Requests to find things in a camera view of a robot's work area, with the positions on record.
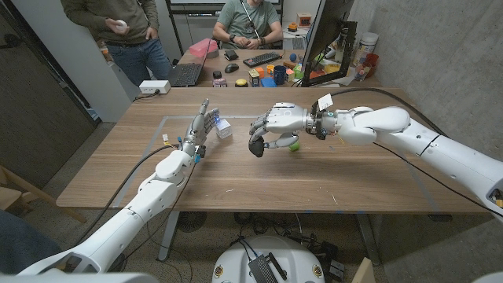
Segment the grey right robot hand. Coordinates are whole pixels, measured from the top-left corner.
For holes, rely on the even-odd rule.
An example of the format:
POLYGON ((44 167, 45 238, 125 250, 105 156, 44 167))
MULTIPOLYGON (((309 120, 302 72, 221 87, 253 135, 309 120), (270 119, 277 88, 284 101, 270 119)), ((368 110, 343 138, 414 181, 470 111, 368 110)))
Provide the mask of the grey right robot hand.
POLYGON ((275 149, 293 145, 299 139, 298 131, 305 130, 312 124, 313 120, 306 108, 289 102, 278 102, 251 123, 248 148, 253 154, 261 157, 265 148, 275 149), (264 142, 263 135, 267 132, 281 136, 275 141, 264 142))

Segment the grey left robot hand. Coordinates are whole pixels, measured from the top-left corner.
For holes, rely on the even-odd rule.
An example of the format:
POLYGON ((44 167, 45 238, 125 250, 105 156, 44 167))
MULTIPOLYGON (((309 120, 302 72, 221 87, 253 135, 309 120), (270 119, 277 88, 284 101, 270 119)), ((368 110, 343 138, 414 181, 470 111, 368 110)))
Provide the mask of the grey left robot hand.
POLYGON ((205 143, 207 135, 216 124, 216 118, 219 117, 219 109, 213 108, 208 112, 208 105, 209 99, 205 98, 183 138, 182 151, 190 156, 194 155, 197 146, 205 143))

